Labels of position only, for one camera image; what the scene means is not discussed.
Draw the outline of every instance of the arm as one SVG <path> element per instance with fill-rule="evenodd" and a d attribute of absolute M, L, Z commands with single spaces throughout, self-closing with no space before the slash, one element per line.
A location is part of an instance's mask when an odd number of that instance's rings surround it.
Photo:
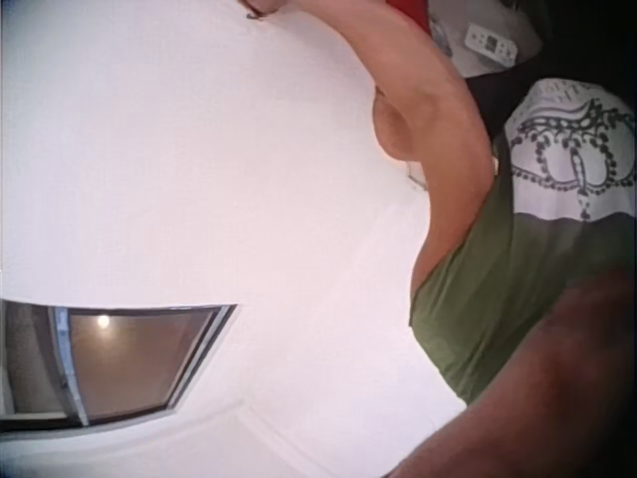
<path fill-rule="evenodd" d="M 431 223 L 415 286 L 464 240 L 491 189 L 485 127 L 464 80 L 411 19 L 379 0 L 295 0 L 352 47 L 403 116 L 430 192 Z"/>
<path fill-rule="evenodd" d="M 391 478 L 578 476 L 629 405 L 633 368 L 634 282 L 611 274 L 570 290 Z"/>

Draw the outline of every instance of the person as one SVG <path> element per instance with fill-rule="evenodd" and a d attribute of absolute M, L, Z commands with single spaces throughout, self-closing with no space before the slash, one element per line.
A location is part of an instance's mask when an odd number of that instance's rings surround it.
<path fill-rule="evenodd" d="M 429 188 L 410 326 L 468 407 L 390 476 L 592 473 L 634 396 L 630 89 L 563 44 L 466 81 L 402 0 L 290 1 L 349 43 L 380 146 Z"/>

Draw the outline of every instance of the white wall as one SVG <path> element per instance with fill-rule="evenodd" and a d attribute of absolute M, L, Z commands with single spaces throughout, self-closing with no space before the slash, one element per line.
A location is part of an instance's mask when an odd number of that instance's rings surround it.
<path fill-rule="evenodd" d="M 336 35 L 233 0 L 14 1 L 4 22 L 3 297 L 242 306 L 174 417 L 5 450 L 111 476 L 76 450 L 143 469 L 165 450 L 139 435 L 178 427 L 172 459 L 208 476 L 226 464 L 191 455 L 188 424 L 240 400 L 308 476 L 363 477 L 461 409 L 407 328 L 427 197 L 377 147 Z"/>

